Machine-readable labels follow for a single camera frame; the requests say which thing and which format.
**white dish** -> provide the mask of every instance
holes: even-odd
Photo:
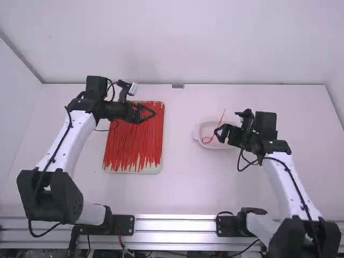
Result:
[[[235,147],[228,145],[227,141],[222,144],[221,142],[219,142],[219,140],[217,139],[217,137],[214,135],[214,130],[218,127],[219,121],[204,121],[201,122],[199,124],[197,124],[195,126],[195,128],[193,129],[193,138],[195,140],[197,140],[204,148],[208,148],[208,149],[235,149]],[[221,125],[223,124],[231,124],[231,125],[235,125],[234,122],[231,121],[222,121]],[[213,137],[212,141],[209,142],[208,144],[205,144],[202,142],[202,139],[204,137],[204,142],[208,142],[210,140],[210,138]]]

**cutting board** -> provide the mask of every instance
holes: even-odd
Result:
[[[164,111],[159,101],[139,102],[156,112],[140,125],[122,120],[110,124],[103,169],[108,173],[157,174],[162,169]]]

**cable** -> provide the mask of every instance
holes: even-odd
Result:
[[[149,254],[146,255],[146,258],[150,257],[153,251],[151,251]]]
[[[252,161],[252,162],[249,162],[248,160],[246,160],[248,162],[248,164],[246,166],[244,166],[243,168],[239,168],[239,164],[240,164],[240,158],[242,157],[242,152],[243,152],[243,148],[241,149],[240,151],[240,154],[239,154],[239,157],[238,157],[238,163],[236,164],[236,169],[239,171],[239,172],[242,172],[244,171],[245,169],[247,169],[249,166],[251,165],[254,165],[254,162],[258,161],[258,159]]]
[[[112,82],[109,78],[106,78],[109,82],[110,82],[110,85],[109,85],[109,87],[107,88],[107,91],[106,92],[109,92],[109,89],[112,87],[112,97],[111,97],[111,100],[110,100],[110,102],[112,102],[113,101],[113,99],[114,99],[114,96],[115,96],[115,91],[114,91],[114,84],[116,84],[117,82]]]
[[[48,234],[51,230],[53,230],[54,228],[56,228],[57,226],[60,226],[62,223],[56,223],[54,226],[52,226],[51,228],[49,228],[46,232],[43,232],[39,235],[36,235],[33,230],[32,230],[32,224],[31,224],[31,219],[28,220],[28,231],[30,232],[31,236],[33,236],[34,238],[40,238],[43,237],[44,235]]]
[[[247,163],[251,163],[251,161],[249,161],[247,158],[245,158],[245,157],[243,156],[243,152],[241,153],[241,157],[242,157]],[[259,165],[258,160],[256,160],[256,161],[257,161],[257,163],[256,163],[256,164],[252,164],[252,165],[254,165],[254,166]]]
[[[313,235],[314,235],[314,241],[315,241],[315,244],[317,246],[318,258],[321,258],[320,243],[319,243],[319,239],[318,239],[318,236],[317,236],[316,228],[314,227],[314,222],[312,220],[312,217],[311,217],[311,214],[309,212],[308,206],[307,206],[307,204],[306,204],[306,202],[305,202],[305,200],[304,200],[304,198],[303,198],[303,196],[302,196],[302,194],[300,192],[300,189],[297,186],[297,183],[296,183],[294,177],[291,174],[290,169],[288,168],[288,166],[283,161],[281,161],[279,159],[276,159],[275,157],[264,157],[263,160],[274,160],[274,161],[282,164],[284,166],[284,170],[289,174],[290,179],[291,179],[291,181],[292,181],[292,183],[293,183],[293,185],[294,185],[294,187],[295,187],[295,189],[297,191],[297,194],[299,195],[299,198],[301,200],[302,206],[303,206],[303,208],[304,208],[304,210],[305,210],[305,212],[307,214],[307,218],[310,221],[311,228],[312,228]]]
[[[238,252],[238,253],[236,253],[236,254],[232,254],[232,255],[228,256],[227,258],[232,258],[232,257],[238,256],[238,255],[240,255],[240,254],[246,252],[247,250],[249,250],[249,249],[252,247],[252,245],[254,245],[255,243],[257,243],[258,241],[259,241],[259,239],[254,240],[254,241],[253,241],[248,247],[246,247],[244,250],[242,250],[242,251],[240,251],[240,252]]]
[[[175,252],[171,252],[171,251],[160,251],[160,252],[164,252],[164,253],[169,253],[169,254],[174,254],[174,255],[180,255],[180,256],[185,256],[188,257],[186,254],[180,254],[180,253],[175,253]]]
[[[87,243],[88,243],[88,251],[86,253],[85,258],[87,258],[90,255],[90,253],[91,253],[90,235],[87,235]]]
[[[98,129],[95,129],[95,131],[96,131],[96,132],[109,132],[109,131],[114,131],[114,130],[116,130],[116,129],[118,128],[118,125],[119,125],[119,123],[118,123],[117,120],[114,120],[114,122],[116,122],[116,126],[115,126],[115,128],[113,128],[113,129],[108,129],[108,130],[98,130]]]
[[[73,128],[73,124],[71,122],[71,115],[70,115],[70,112],[68,111],[67,107],[65,106],[64,107],[67,111],[67,114],[68,114],[68,118],[69,118],[69,124],[68,124],[68,127],[67,127],[67,130],[66,132],[64,133],[64,135],[62,136],[58,146],[56,147],[56,150],[54,151],[54,154],[51,156],[51,158],[49,159],[48,163],[45,165],[43,171],[40,173],[40,176],[39,176],[39,179],[38,179],[38,182],[37,182],[37,185],[34,189],[34,192],[33,192],[33,196],[32,196],[32,202],[34,202],[35,200],[35,197],[37,195],[37,192],[38,192],[38,189],[40,188],[40,185],[42,183],[42,180],[43,180],[43,174],[44,172],[48,169],[48,167],[51,165],[51,163],[55,162],[55,157],[63,143],[63,141],[65,140],[69,130],[71,128]],[[52,226],[51,228],[49,228],[46,232],[43,232],[42,234],[39,234],[39,235],[36,235],[33,230],[32,230],[32,225],[31,225],[31,219],[28,220],[28,231],[30,232],[31,236],[33,236],[34,238],[40,238],[40,237],[43,237],[44,235],[48,234],[51,230],[53,230],[54,228],[56,228],[57,226],[61,225],[61,223],[57,223],[55,224],[54,226]]]
[[[57,155],[57,153],[58,153],[58,151],[59,151],[59,149],[60,149],[60,147],[61,147],[63,141],[65,140],[65,138],[66,138],[66,136],[67,136],[69,130],[70,130],[71,128],[73,128],[73,124],[72,124],[72,122],[71,122],[70,112],[68,111],[68,109],[67,109],[66,106],[65,106],[64,108],[66,109],[67,114],[68,114],[68,118],[69,118],[69,124],[68,124],[67,130],[66,130],[66,132],[64,133],[64,135],[62,136],[62,138],[61,138],[61,140],[60,140],[58,146],[56,147],[56,150],[54,151],[54,154],[51,156],[51,158],[49,159],[48,163],[46,164],[46,166],[44,167],[43,171],[42,171],[41,174],[40,174],[40,177],[39,177],[39,179],[38,179],[36,188],[34,189],[34,192],[33,192],[32,202],[34,201],[34,199],[35,199],[35,197],[36,197],[36,195],[37,195],[38,189],[39,189],[39,187],[40,187],[40,185],[41,185],[41,183],[42,183],[44,172],[45,172],[45,171],[47,170],[47,168],[51,165],[51,163],[55,162],[55,157],[56,157],[56,155]]]

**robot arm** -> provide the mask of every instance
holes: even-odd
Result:
[[[66,120],[49,151],[33,170],[19,173],[17,185],[29,228],[31,220],[40,220],[113,230],[111,209],[85,201],[71,179],[76,162],[100,119],[140,124],[156,114],[141,104],[126,101],[127,94],[134,94],[135,86],[123,81],[117,82],[122,87],[119,101],[105,101],[108,81],[99,76],[87,77],[86,90],[66,107]]]
[[[220,142],[228,139],[227,144],[241,149],[239,160],[243,151],[257,156],[256,161],[268,174],[282,216],[278,223],[263,209],[242,208],[237,215],[241,231],[257,236],[268,247],[268,257],[304,257],[306,253],[307,257],[336,257],[340,230],[337,224],[323,219],[308,197],[288,143],[277,140],[277,115],[256,112],[254,116],[250,109],[235,114],[242,118],[240,128],[223,124],[214,134]]]

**white table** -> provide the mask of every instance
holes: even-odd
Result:
[[[63,123],[63,106],[83,89],[84,85],[58,84],[42,89],[1,194],[2,216],[23,216],[15,178],[43,157]],[[204,149],[191,135],[195,124],[206,117],[219,119],[224,108],[225,119],[236,123],[234,111],[251,108],[277,113],[278,138],[289,143],[309,197],[325,219],[344,219],[344,133],[323,85],[142,85],[132,99],[166,105],[162,171],[104,173],[107,133],[94,132],[74,174],[85,199],[106,204],[114,213],[214,215],[256,206],[278,218],[276,199],[261,168],[239,173],[239,151]],[[107,126],[107,121],[99,123],[99,128]]]

